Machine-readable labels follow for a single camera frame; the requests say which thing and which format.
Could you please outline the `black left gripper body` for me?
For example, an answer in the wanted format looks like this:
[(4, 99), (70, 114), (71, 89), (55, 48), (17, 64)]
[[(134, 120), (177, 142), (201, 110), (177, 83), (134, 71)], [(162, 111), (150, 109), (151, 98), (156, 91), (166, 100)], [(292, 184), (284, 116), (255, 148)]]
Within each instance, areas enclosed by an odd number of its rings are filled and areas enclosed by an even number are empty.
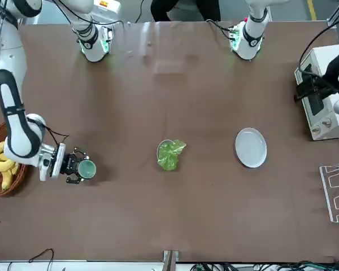
[(320, 79), (320, 96), (339, 93), (339, 54), (328, 64), (325, 74)]

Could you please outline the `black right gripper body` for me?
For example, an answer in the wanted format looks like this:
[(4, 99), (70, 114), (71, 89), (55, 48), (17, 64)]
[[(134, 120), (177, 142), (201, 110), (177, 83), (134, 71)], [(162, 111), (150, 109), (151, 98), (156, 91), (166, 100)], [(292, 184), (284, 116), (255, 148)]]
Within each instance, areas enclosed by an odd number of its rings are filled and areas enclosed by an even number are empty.
[(61, 166), (61, 174), (68, 176), (75, 175), (77, 178), (80, 178), (78, 164), (79, 159), (74, 152), (65, 154)]

